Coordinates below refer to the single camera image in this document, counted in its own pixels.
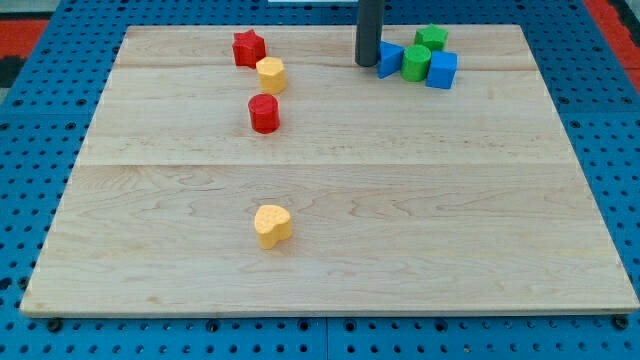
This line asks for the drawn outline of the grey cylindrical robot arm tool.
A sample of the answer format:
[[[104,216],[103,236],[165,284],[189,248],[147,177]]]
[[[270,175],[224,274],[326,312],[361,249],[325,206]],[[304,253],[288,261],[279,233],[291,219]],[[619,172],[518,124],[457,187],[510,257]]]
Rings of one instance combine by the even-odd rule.
[[[371,67],[377,64],[383,19],[384,0],[358,1],[355,40],[357,65]]]

